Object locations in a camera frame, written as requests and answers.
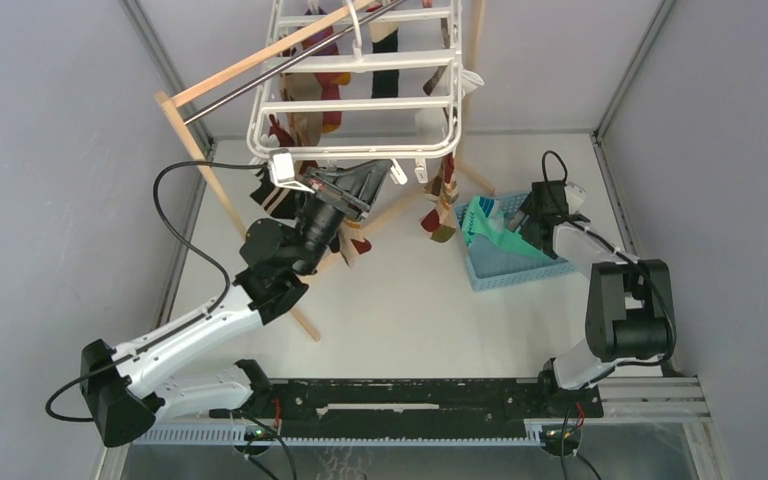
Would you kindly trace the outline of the black sock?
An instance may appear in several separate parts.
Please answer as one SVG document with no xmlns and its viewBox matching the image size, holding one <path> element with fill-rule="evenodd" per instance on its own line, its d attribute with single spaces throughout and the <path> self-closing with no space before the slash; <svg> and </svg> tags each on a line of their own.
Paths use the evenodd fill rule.
<svg viewBox="0 0 768 480">
<path fill-rule="evenodd" d="M 300 191 L 276 186 L 266 170 L 257 171 L 255 177 L 259 185 L 249 197 L 268 216 L 278 220 L 295 220 Z"/>
</svg>

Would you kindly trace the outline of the green white sock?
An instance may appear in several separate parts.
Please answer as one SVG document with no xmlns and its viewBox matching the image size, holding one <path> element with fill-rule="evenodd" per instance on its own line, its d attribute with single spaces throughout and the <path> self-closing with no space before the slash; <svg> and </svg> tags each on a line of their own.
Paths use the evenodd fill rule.
<svg viewBox="0 0 768 480">
<path fill-rule="evenodd" d="M 507 222 L 499 200 L 473 196 L 459 224 L 467 247 L 475 240 L 483 238 L 495 248 L 510 254 L 527 258 L 546 258 L 539 249 L 506 228 Z"/>
</svg>

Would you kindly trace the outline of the white plastic sock hanger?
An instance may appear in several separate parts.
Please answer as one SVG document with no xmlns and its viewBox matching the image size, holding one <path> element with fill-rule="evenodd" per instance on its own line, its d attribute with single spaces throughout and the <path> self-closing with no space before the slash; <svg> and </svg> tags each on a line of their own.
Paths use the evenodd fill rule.
<svg viewBox="0 0 768 480">
<path fill-rule="evenodd" d="M 317 146 L 288 146 L 296 161 L 321 164 L 354 163 L 371 159 L 393 159 L 401 164 L 402 182 L 414 177 L 427 183 L 433 176 L 431 162 L 457 149 L 463 127 L 459 98 L 460 73 L 469 70 L 463 55 L 464 9 L 459 1 L 437 1 L 425 8 L 419 2 L 403 1 L 377 20 L 362 25 L 323 50 L 302 60 L 262 85 L 254 94 L 247 132 L 247 146 L 259 158 L 278 149 L 281 132 L 290 134 L 286 112 L 340 111 L 342 125 L 323 135 Z M 348 17 L 289 49 L 280 58 L 268 60 L 267 70 L 308 50 L 320 40 L 352 25 Z M 431 96 L 423 85 L 438 67 L 450 75 Z M 284 73 L 348 72 L 351 81 L 340 89 L 336 101 L 285 102 L 280 95 Z M 416 113 L 425 108 L 446 107 L 448 128 L 441 136 L 420 136 Z"/>
</svg>

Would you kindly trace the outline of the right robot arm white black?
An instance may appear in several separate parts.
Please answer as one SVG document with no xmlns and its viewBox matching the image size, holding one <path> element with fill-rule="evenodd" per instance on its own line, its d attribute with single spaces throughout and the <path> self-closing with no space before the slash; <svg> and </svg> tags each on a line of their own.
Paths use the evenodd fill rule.
<svg viewBox="0 0 768 480">
<path fill-rule="evenodd" d="M 665 262 L 641 259 L 608 241 L 575 211 L 562 180 L 533 183 L 518 214 L 525 242 L 565 260 L 589 283 L 584 338 L 547 363 L 554 378 L 538 388 L 544 412 L 565 415 L 577 403 L 577 390 L 619 367 L 659 367 L 671 360 L 677 328 Z"/>
</svg>

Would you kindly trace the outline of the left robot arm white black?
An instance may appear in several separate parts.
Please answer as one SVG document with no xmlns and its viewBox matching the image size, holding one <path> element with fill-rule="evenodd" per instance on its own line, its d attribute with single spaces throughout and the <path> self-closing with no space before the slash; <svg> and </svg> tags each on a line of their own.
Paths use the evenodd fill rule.
<svg viewBox="0 0 768 480">
<path fill-rule="evenodd" d="M 273 392 L 254 361 L 229 373 L 174 376 L 226 339 L 288 313 L 307 293 L 302 279 L 317 273 L 340 226 L 364 219 L 384 181 L 402 174 L 393 159 L 298 171 L 286 149 L 257 167 L 275 187 L 300 194 L 294 224 L 262 218 L 248 227 L 240 248 L 246 267 L 236 275 L 205 255 L 223 279 L 217 297 L 133 340 L 115 346 L 96 340 L 83 348 L 79 388 L 104 446 L 123 446 L 161 419 L 200 411 L 265 414 Z"/>
</svg>

